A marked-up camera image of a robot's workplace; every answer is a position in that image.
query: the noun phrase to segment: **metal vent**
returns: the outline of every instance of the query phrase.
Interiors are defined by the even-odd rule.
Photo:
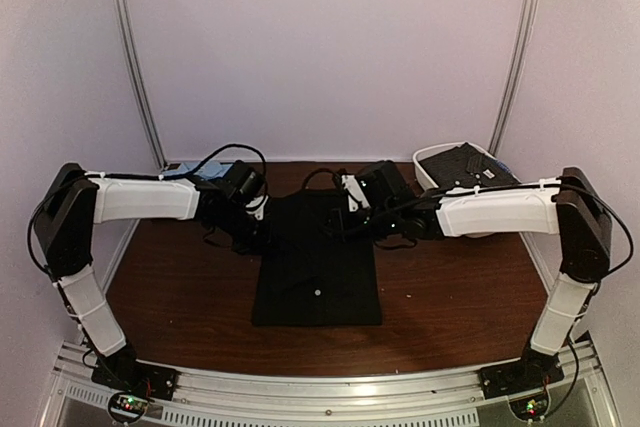
[[[163,423],[176,427],[297,427],[312,426],[314,423],[285,423],[285,422],[247,422],[237,419],[227,419],[221,416],[200,414],[195,412],[186,413],[179,409],[165,407],[162,415]],[[327,423],[317,424],[326,427]],[[464,411],[430,415],[428,417],[411,419],[404,422],[340,422],[341,426],[349,427],[479,427],[478,414],[476,409],[466,409]]]
[[[105,395],[104,392],[77,384],[71,384],[69,386],[67,397],[95,405],[96,407],[106,407],[109,400],[109,396]]]

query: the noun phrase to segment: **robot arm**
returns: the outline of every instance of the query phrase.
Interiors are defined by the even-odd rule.
[[[597,194],[580,169],[567,168],[559,178],[532,184],[426,192],[424,201],[408,189],[397,167],[388,161],[373,164],[343,183],[359,199],[353,202],[366,206],[367,221],[379,237],[400,234],[410,240],[430,240],[493,232],[560,234],[562,265],[522,358],[482,369],[481,377],[487,398],[536,388],[547,376],[562,379],[557,353],[610,266],[611,219],[594,200]]]
[[[66,164],[58,173],[34,230],[48,273],[69,314],[86,334],[100,363],[94,381],[131,390],[146,378],[154,396],[171,397],[175,371],[136,362],[136,354],[116,321],[91,267],[93,224],[110,220],[195,219],[233,238],[240,253],[261,252],[269,243],[260,209],[248,211],[264,184],[253,168],[238,161],[218,179],[108,178]]]

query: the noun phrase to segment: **black cloth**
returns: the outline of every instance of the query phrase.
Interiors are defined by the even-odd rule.
[[[420,161],[439,188],[516,185],[518,180],[491,157],[464,143]]]
[[[320,229],[339,225],[348,199],[338,191],[304,191],[267,208],[276,248],[262,256],[253,305],[255,326],[380,325],[373,244],[342,242]]]

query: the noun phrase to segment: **black towel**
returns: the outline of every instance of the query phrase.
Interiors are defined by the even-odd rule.
[[[262,257],[253,325],[382,323],[372,241],[342,242],[320,229],[328,219],[337,227],[347,211],[346,195],[335,190],[271,200],[277,248]]]

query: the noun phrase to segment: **aluminum frame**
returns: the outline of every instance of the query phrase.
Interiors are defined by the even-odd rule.
[[[86,347],[63,344],[50,380],[51,393],[41,408],[37,425],[58,427],[66,399],[105,405],[112,391],[91,382],[91,369],[82,364],[85,352]],[[598,425],[619,427],[611,391],[593,344],[578,343],[576,352],[580,359],[579,377],[588,386]],[[93,355],[87,361],[93,363]],[[560,353],[560,363],[566,378],[554,385],[569,384],[575,362],[567,348]],[[155,401],[147,415],[148,420],[161,425],[187,425],[170,420],[181,415],[193,419],[193,425],[198,425],[197,419],[204,423],[206,418],[217,418],[229,425],[265,423],[279,427],[310,427],[327,422],[339,422],[341,426],[410,425],[426,418],[471,415],[482,406],[504,403],[506,397],[484,399],[478,376],[481,367],[362,377],[254,376],[177,368],[174,399]]]
[[[498,111],[498,117],[493,128],[491,142],[489,143],[488,151],[491,155],[496,155],[498,152],[507,128],[507,122],[511,115],[511,109],[518,89],[518,83],[520,82],[520,76],[522,75],[522,70],[524,68],[527,45],[529,43],[529,37],[531,36],[537,10],[538,0],[522,1],[520,24],[516,35],[516,43],[513,48],[513,55],[511,57],[509,74],[507,75],[507,82],[502,94],[500,110]]]
[[[138,111],[140,112],[140,118],[142,119],[142,126],[147,137],[147,141],[149,142],[149,147],[151,148],[151,154],[153,155],[156,167],[159,170],[162,170],[167,165],[167,159],[165,158],[162,144],[160,143],[160,136],[158,134],[156,123],[153,120],[151,106],[149,105],[149,97],[147,96],[147,90],[142,78],[140,61],[138,59],[138,53],[133,39],[133,28],[131,27],[129,6],[127,4],[127,0],[114,0],[114,2],[118,16],[120,37],[124,47],[127,71],[129,72],[131,87],[133,87],[133,93],[135,95],[136,104],[138,105]]]

